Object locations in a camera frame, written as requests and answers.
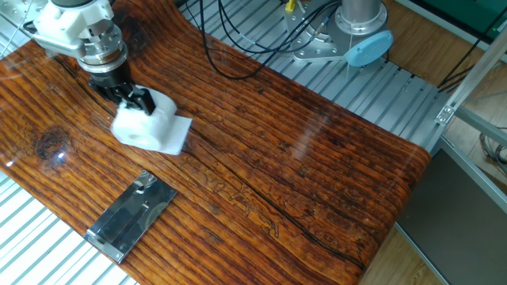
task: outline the wood knot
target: wood knot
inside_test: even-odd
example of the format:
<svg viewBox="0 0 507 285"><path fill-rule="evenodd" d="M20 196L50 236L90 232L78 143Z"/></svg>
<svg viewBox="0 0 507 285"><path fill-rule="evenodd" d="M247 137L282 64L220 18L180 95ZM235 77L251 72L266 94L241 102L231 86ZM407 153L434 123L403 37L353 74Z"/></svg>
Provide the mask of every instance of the wood knot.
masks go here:
<svg viewBox="0 0 507 285"><path fill-rule="evenodd" d="M288 147L288 144L286 142L282 142L278 148L281 149L282 151L285 151Z"/></svg>
<svg viewBox="0 0 507 285"><path fill-rule="evenodd" d="M256 161L253 162L253 167L259 168L259 166L261 166L261 160L257 159Z"/></svg>
<svg viewBox="0 0 507 285"><path fill-rule="evenodd" d="M63 158L70 143L70 136L62 128L51 127L37 139L36 155L43 160Z"/></svg>
<svg viewBox="0 0 507 285"><path fill-rule="evenodd" d="M308 171L308 168L305 165L301 165L301 167L299 167L299 169L298 169L298 175L301 177L304 177L305 174L307 173L307 171Z"/></svg>

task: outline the metal post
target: metal post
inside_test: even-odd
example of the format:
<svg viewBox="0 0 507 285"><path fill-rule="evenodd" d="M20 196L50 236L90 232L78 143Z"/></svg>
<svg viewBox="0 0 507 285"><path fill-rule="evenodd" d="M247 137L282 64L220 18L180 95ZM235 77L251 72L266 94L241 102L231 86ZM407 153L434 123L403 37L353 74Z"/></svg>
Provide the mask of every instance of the metal post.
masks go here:
<svg viewBox="0 0 507 285"><path fill-rule="evenodd" d="M377 17L381 0L343 0L343 18L352 24L365 23Z"/></svg>
<svg viewBox="0 0 507 285"><path fill-rule="evenodd" d="M500 143L502 146L507 146L507 133L495 127L480 116L477 116L469 109L461 106L456 110L455 115L463 122L471 125L477 131L482 132L486 137Z"/></svg>
<svg viewBox="0 0 507 285"><path fill-rule="evenodd" d="M451 120L456 110L506 51L507 28L504 28L438 113L435 119L437 124L447 124Z"/></svg>

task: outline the glossy wooden surface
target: glossy wooden surface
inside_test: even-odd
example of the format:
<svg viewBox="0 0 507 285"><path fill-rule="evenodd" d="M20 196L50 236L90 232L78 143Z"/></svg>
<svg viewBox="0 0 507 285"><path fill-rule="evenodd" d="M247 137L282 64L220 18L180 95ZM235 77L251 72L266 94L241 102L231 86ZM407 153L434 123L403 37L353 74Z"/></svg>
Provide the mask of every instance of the glossy wooden surface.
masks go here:
<svg viewBox="0 0 507 285"><path fill-rule="evenodd" d="M177 189L121 265L141 283L356 283L429 155L269 69L220 77L172 2L114 8L134 79L193 118L183 153L121 145L88 75L30 43L0 66L3 170L80 234L142 169Z"/></svg>

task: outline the black cable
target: black cable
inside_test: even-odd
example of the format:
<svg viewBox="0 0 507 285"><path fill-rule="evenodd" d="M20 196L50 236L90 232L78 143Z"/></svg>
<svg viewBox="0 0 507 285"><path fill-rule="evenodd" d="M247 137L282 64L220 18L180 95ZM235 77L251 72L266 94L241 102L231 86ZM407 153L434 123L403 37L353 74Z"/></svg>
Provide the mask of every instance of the black cable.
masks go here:
<svg viewBox="0 0 507 285"><path fill-rule="evenodd" d="M465 56L463 58L461 58L461 60L458 62L458 64L456 64L451 72L449 72L444 80L442 80L442 82L437 86L437 88L440 88L442 87L445 83L451 81L451 79L449 78L451 76L451 74L453 74L457 69L458 67L465 61L465 59L472 53L472 51L477 47L477 45L482 41L484 40L484 38L487 36L487 33L494 27L494 25L497 23L498 20L501 19L501 17L505 14L505 12L507 12L507 6L498 14L498 16L491 22L491 24L487 27L487 29L481 34L481 36L479 36L479 38L475 41L474 45L472 45L472 47L467 51L467 53L465 54Z"/></svg>
<svg viewBox="0 0 507 285"><path fill-rule="evenodd" d="M241 32L239 32L239 30L232 24L231 22L231 19L229 18L229 16L227 16L227 12L225 10L225 7L223 6L223 3L222 3L222 0L219 0L218 1L219 3L219 14L220 14L220 20L222 22L222 28L223 28L223 31L225 32L225 34L227 35L227 37L229 38L229 40L235 44L239 49L243 50L244 52L249 52L249 53L252 53L252 54L256 54L256 55L259 55L259 54L265 54L265 53L270 53L270 52L277 52L277 53L292 53L292 52L296 52L296 51L299 51L303 48L305 48L306 46L308 46L310 44L310 42L313 40L313 37L306 43L304 44L302 47L298 47L294 50L290 50L290 51L287 51L287 50L280 50L281 48L283 48L283 44L278 46L278 47L275 47L275 48L269 48L269 47L264 47L262 45L260 45L259 43L256 43L256 42L253 42L252 40L250 40L254 45L264 49L264 51L251 51L249 49L246 49L244 47L242 47L240 44L238 44L238 42L236 42L231 34L227 31L227 28L225 26L225 22L223 20L223 17L226 18L227 22L229 23L229 25L233 28L233 30L235 30L237 32L237 34L239 34L240 36L242 36L243 38L246 38ZM332 2L332 3L326 3L324 6L320 6L319 8L317 8L313 13L311 13L310 15L308 15L307 18L311 18L310 19L310 23L321 13L323 12L324 10L327 10L329 9L331 6L334 6L334 5L339 5L340 1L336 1L336 2ZM298 35L293 39L293 40L289 40L286 44L291 44L300 34L298 33Z"/></svg>
<svg viewBox="0 0 507 285"><path fill-rule="evenodd" d="M320 6L319 8L317 8L314 12L311 13L312 16L316 15L317 13L320 13L322 11L322 9L326 6L328 6L329 4L326 3L325 5L322 5ZM259 68L257 68L252 74L248 74L246 76L241 76L241 77L234 77L234 76L230 76L230 75L227 75L227 74L224 74L216 65L215 63L213 62L213 59L212 57L210 56L209 54L209 48L208 48L208 45L206 43L206 31L205 31L205 27L204 27L204 0L199 0L199 7L200 7L200 22L202 23L202 29L200 30L201 31L201 36L202 36L202 39L203 39L203 45L204 45L204 51L206 53L206 57L208 58L208 61L210 63L210 65L212 66L212 68L220 75L224 76L225 78L227 79L230 79L230 80L242 80L242 79L247 79L247 78L251 78L253 76L255 76L259 71L261 71L261 69L263 67L266 66L266 64L273 58L273 56L276 54L276 52L273 52L262 64ZM308 27L308 25L310 25L310 23L314 20L314 17L308 19L307 23L304 25L304 27L299 31L299 33L297 34L297 36L299 36L301 33L303 33L303 31ZM294 34L298 28L301 27L302 24L304 24L305 21L301 21L290 33L289 35L285 38L285 40L282 42L282 44L280 45L280 47L283 47L285 46L285 44L287 44L287 42L290 40L292 34Z"/></svg>
<svg viewBox="0 0 507 285"><path fill-rule="evenodd" d="M456 79L455 81L453 81L453 82L451 82L451 83L447 84L445 87L441 87L441 88L438 90L438 93L442 93L442 92L446 91L446 90L447 90L447 89L449 89L449 88L455 88L455 87L457 87L457 86L461 83L461 81L465 79L465 77L466 77L466 76L467 76L467 75L466 75L466 74L464 74L464 75L462 75L460 78Z"/></svg>
<svg viewBox="0 0 507 285"><path fill-rule="evenodd" d="M193 22L196 23L196 27L200 30L200 25L199 23L197 23L197 20L196 18L193 16L193 13L192 11L190 11L190 7L189 7L189 2L186 1L185 2L185 5L186 5L186 8L187 8L187 11L189 12L190 16L192 17L193 19ZM232 52L229 52L229 51L222 51L222 50L219 50L218 48L212 48L212 47L208 47L210 51L219 51L219 52L225 52L227 53L228 55L232 56L232 57L235 57L236 59L241 59L241 60L244 60L244 59L249 59L250 57L252 57L252 55L248 55L248 56L243 56L243 57L239 57L235 54L233 54Z"/></svg>

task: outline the silver cylinder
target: silver cylinder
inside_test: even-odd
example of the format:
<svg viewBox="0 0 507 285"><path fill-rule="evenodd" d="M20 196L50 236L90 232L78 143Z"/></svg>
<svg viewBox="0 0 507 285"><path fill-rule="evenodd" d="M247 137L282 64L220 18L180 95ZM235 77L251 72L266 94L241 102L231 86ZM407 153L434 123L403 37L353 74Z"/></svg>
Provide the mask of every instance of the silver cylinder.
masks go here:
<svg viewBox="0 0 507 285"><path fill-rule="evenodd" d="M342 0L343 18L351 24L371 21L380 12L382 0Z"/></svg>

